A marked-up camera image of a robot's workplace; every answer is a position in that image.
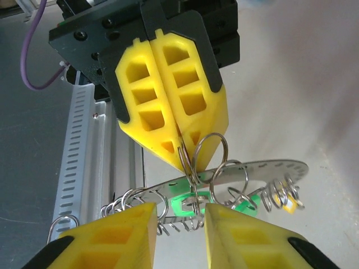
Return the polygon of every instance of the wire ring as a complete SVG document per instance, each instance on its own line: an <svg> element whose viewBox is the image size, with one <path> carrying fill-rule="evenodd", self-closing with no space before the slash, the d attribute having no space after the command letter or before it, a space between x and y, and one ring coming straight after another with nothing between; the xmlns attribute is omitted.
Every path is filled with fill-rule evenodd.
<svg viewBox="0 0 359 269"><path fill-rule="evenodd" d="M221 203L218 201L215 193L214 193L214 181L216 180L216 178L219 176L221 170L223 167L225 167L226 165L230 164L230 163L233 163L235 165L237 164L242 164L240 161L237 161L237 160L228 160L224 163L222 163L220 166L218 166L218 168L216 169L216 171L214 172L212 178L211 178L211 181L209 183L209 192L211 194L211 198L212 200L219 204L219 205L223 205L223 206L228 206L228 207L232 207L234 205L236 205L238 203L238 201L242 198L242 196L238 196L233 202L229 201L229 202L225 202L225 203ZM249 182L249 178L248 178L248 173L247 173L247 169L246 168L243 168L245 174L246 174L246 183L245 183L245 186L244 186L244 190L246 190L247 188L247 185L248 185L248 182Z"/></svg>
<svg viewBox="0 0 359 269"><path fill-rule="evenodd" d="M201 214L201 211L200 211L200 200L199 200L199 197L198 197L198 190L197 190L197 187L196 186L191 186L190 188L191 192L195 193L195 198L196 198L196 201L195 203L192 203L192 209L193 209L193 213L198 216Z"/></svg>
<svg viewBox="0 0 359 269"><path fill-rule="evenodd" d="M179 160L181 161L181 165L183 167L183 171L185 172L185 176L189 182L189 184L191 186L194 186L196 185L196 183L194 182L194 179L192 177L193 175L193 171L192 171L192 168L191 168L191 164L190 164L190 159L189 159L189 156L188 156L188 152L187 152L187 149L185 147L185 144L182 144L181 147L178 147L178 156L179 156Z"/></svg>
<svg viewBox="0 0 359 269"><path fill-rule="evenodd" d="M223 146L223 157L222 157L222 163L226 163L227 160L228 160L228 143L227 143L227 140L224 138L224 136L220 133L210 133L210 134L207 134L205 137L203 137L201 139L201 141L197 144L196 148L195 148L195 151L194 151L194 154L193 154L193 157L192 157L192 177L194 178L194 182L196 182L196 184L200 184L200 183L206 183L208 184L210 182L210 179L209 180L201 180L199 177L198 177L198 174L197 174L197 161L198 161L198 157L199 157L199 153L200 153L200 150L203 146L203 143L211 136L219 136L220 138L220 141L222 143L222 146Z"/></svg>
<svg viewBox="0 0 359 269"><path fill-rule="evenodd" d="M161 198L161 200L164 203L164 209L163 212L160 216L157 217L157 221L162 220L164 217L166 217L167 213L168 213L168 209L169 209L169 205L168 205L168 199L165 198L162 194L160 194L158 191L149 191L151 193L155 193L159 196L159 198Z"/></svg>
<svg viewBox="0 0 359 269"><path fill-rule="evenodd" d="M80 221L77 217L75 217L74 215L63 215L63 216L60 216L58 218L56 218L52 223L51 223L51 226L50 226L50 229L49 229L49 234L47 236L47 240L46 240L46 245L50 243L51 241L51 236L52 236L52 233L54 232L54 228L55 226L62 220L64 219L70 219L72 220L74 223L75 223L75 227L79 227L80 226Z"/></svg>
<svg viewBox="0 0 359 269"><path fill-rule="evenodd" d="M142 192L145 188L138 188L138 189L134 189L131 192L127 192L127 196L126 194L124 194L122 196L122 200L121 200L121 207L122 207L122 211L125 210L125 205L127 203L127 200L132 197L137 195L138 193ZM145 203L145 201L142 198L138 198L138 197L133 197L132 199L136 199L138 201L140 201L141 203Z"/></svg>
<svg viewBox="0 0 359 269"><path fill-rule="evenodd" d="M241 196L241 198L242 198L243 200L248 201L248 202L252 205L252 208L251 208L251 209L254 209L254 210L257 210L257 209L258 209L257 204L253 201L253 199L252 199L249 195L245 195L244 193L240 192L239 190L237 190L237 189L235 189L235 188L233 188L233 187L228 187L227 190L228 190L229 194L230 194L233 198L235 198L235 196L231 193L231 191L236 192L237 194L239 194L239 195Z"/></svg>

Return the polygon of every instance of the metal disc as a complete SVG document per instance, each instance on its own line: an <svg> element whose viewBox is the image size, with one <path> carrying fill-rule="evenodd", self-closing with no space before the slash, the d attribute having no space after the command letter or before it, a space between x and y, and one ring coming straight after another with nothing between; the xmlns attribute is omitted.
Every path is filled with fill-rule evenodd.
<svg viewBox="0 0 359 269"><path fill-rule="evenodd" d="M296 160L253 161L224 167L221 174L215 180L214 185L245 181L246 173L244 169L247 171L249 181L256 180L265 183L275 179L282 181L285 175L291 177L293 183L295 183L305 177L309 171L305 163ZM215 169L201 172L199 173L199 179L207 181L212 178L214 172ZM202 189L208 186L209 184L203 183L198 185L197 188ZM146 202L161 203L162 200L150 191L158 191L163 196L171 199L175 196L188 193L190 191L190 184L186 177L180 177L152 186L137 194L136 197L141 197Z"/></svg>

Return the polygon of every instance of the yellow 3d-printed part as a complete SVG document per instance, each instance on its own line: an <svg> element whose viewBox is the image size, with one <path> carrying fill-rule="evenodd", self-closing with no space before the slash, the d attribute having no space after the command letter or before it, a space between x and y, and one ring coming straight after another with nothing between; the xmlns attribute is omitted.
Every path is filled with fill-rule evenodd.
<svg viewBox="0 0 359 269"><path fill-rule="evenodd" d="M73 242L48 269L150 269L157 235L155 203L65 231Z"/></svg>
<svg viewBox="0 0 359 269"><path fill-rule="evenodd" d="M312 269L289 244L301 235L208 203L205 234L210 269Z"/></svg>
<svg viewBox="0 0 359 269"><path fill-rule="evenodd" d="M228 127L225 88L212 92L195 43L174 33L156 31L156 39L134 41L116 68L130 115L121 129L164 161L182 170L177 147L181 138L190 158L198 142ZM220 140L202 147L198 171L206 169Z"/></svg>
<svg viewBox="0 0 359 269"><path fill-rule="evenodd" d="M277 195L274 196L274 199L277 202L277 204L280 204ZM297 204L296 200L291 195L288 195L288 202L285 206L283 206L283 209L286 210L288 213L293 214L295 212L295 210L297 209L297 207L298 207L298 204Z"/></svg>

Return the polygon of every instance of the green plastic piece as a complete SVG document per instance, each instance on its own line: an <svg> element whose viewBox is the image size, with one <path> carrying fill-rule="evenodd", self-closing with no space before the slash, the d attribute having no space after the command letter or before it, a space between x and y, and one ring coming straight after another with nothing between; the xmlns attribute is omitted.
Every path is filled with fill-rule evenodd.
<svg viewBox="0 0 359 269"><path fill-rule="evenodd" d="M255 202L257 206L260 204L260 196L253 195L251 199ZM243 214L249 215L251 217L255 217L257 215L257 210L253 208L253 205L248 201L244 201L240 203L234 210L241 212Z"/></svg>
<svg viewBox="0 0 359 269"><path fill-rule="evenodd" d="M210 199L211 201L211 195L209 192L198 192L198 195L199 196L207 196L208 199ZM193 217L195 216L195 213L193 212L193 210L189 210L189 211L184 211L182 210L182 201L184 199L187 199L188 197L194 197L195 194L194 193L186 193L186 194L182 194L182 195L179 195L175 198L173 198L171 200L171 206L172 206L172 209L173 209L173 213L175 216L177 217ZM205 212L205 209L202 208L201 209L201 213L204 214Z"/></svg>
<svg viewBox="0 0 359 269"><path fill-rule="evenodd" d="M189 210L189 211L182 210L182 201L184 199L187 199L188 197L194 197L194 195L195 195L194 193L186 193L186 194L179 195L171 200L171 206L172 206L173 213L175 216L177 216L177 217L195 216L195 214L192 210ZM198 195L199 196L207 196L210 199L210 202L212 202L209 192L199 192ZM255 202L255 204L257 206L259 206L260 196L254 195L251 198ZM257 210L254 209L253 205L251 203L249 203L248 201L244 201L244 202L240 203L234 210L241 212L243 214L249 215L251 217L255 217L257 215ZM202 214L205 213L204 208L201 209L201 213Z"/></svg>

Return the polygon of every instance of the gray table surface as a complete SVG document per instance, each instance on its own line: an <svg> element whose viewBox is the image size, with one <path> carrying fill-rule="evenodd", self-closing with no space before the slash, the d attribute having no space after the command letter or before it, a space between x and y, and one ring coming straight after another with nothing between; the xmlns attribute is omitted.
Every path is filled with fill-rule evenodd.
<svg viewBox="0 0 359 269"><path fill-rule="evenodd" d="M0 268L20 268L44 247L52 220L66 133L71 87L58 79L32 92L20 77L20 50L29 23L24 15L0 20ZM47 43L62 20L47 8L28 57L32 82L42 84L59 67Z"/></svg>

